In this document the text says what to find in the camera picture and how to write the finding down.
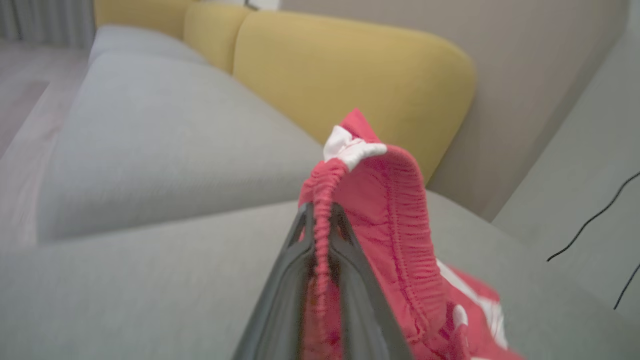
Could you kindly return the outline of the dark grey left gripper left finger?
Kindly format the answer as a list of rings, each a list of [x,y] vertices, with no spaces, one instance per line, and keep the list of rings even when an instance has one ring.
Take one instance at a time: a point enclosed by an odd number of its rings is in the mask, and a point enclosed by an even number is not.
[[[298,209],[266,280],[234,360],[300,360],[307,285],[315,264],[314,209]]]

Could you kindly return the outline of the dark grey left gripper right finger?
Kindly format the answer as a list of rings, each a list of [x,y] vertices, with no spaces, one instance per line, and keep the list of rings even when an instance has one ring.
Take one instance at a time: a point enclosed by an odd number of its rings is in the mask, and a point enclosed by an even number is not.
[[[345,210],[333,203],[329,265],[339,289],[343,360],[411,360],[413,353]]]

